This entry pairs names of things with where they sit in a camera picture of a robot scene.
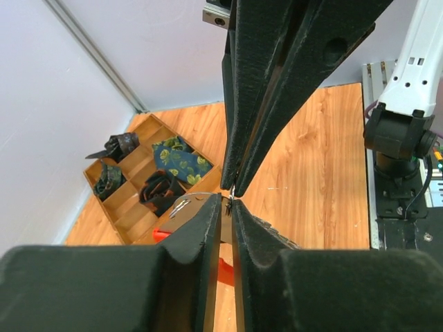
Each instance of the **wooden table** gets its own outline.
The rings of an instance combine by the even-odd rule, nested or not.
[[[156,115],[223,163],[223,104]],[[132,126],[143,117],[136,116]],[[361,85],[317,90],[277,137],[242,200],[251,213],[303,248],[368,249]],[[93,197],[66,244],[119,244]],[[227,245],[221,256],[232,259]],[[218,285],[215,331],[235,331],[233,298],[232,288]]]

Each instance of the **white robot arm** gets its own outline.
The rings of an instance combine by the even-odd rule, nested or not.
[[[419,0],[388,85],[365,127],[365,146],[387,157],[423,158],[443,70],[443,0]]]

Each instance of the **wooden organizer tray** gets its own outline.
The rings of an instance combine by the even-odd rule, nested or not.
[[[117,236],[125,244],[131,244],[142,237],[152,237],[152,230],[159,223],[159,218],[138,202],[138,193],[145,181],[156,171],[152,144],[172,136],[178,136],[178,133],[171,130],[152,114],[140,123],[133,132],[137,133],[140,145],[131,154],[118,164],[110,158],[103,158],[106,164],[119,166],[127,181],[104,201],[96,196]],[[214,165],[214,162],[207,156],[198,152],[186,139],[185,141],[194,150],[193,154],[204,157],[213,168],[195,185],[179,181],[180,186],[186,192],[212,192],[216,190],[221,178],[220,168]],[[96,160],[84,171],[91,189],[100,178],[101,172],[100,160]],[[169,212],[170,209],[160,218],[167,216]]]

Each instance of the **dark cloth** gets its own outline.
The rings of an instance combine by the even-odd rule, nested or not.
[[[155,143],[152,149],[158,169],[166,169],[190,185],[199,182],[213,168],[205,158],[192,154],[192,148],[180,136]]]
[[[101,160],[101,163],[102,173],[96,185],[94,185],[93,192],[98,198],[104,201],[125,183],[126,179],[118,166],[106,165],[103,160]]]
[[[105,143],[105,150],[90,154],[85,159],[111,158],[119,163],[140,145],[136,133],[113,135]]]
[[[161,216],[184,194],[185,191],[171,173],[158,169],[146,180],[140,191],[140,203],[156,216]]]

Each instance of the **red object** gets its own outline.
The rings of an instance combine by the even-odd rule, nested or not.
[[[156,243],[166,239],[170,235],[171,233],[162,232],[158,228],[155,228],[152,231],[152,237]],[[234,286],[234,268],[226,263],[222,258],[219,258],[219,275],[217,280],[223,284]]]

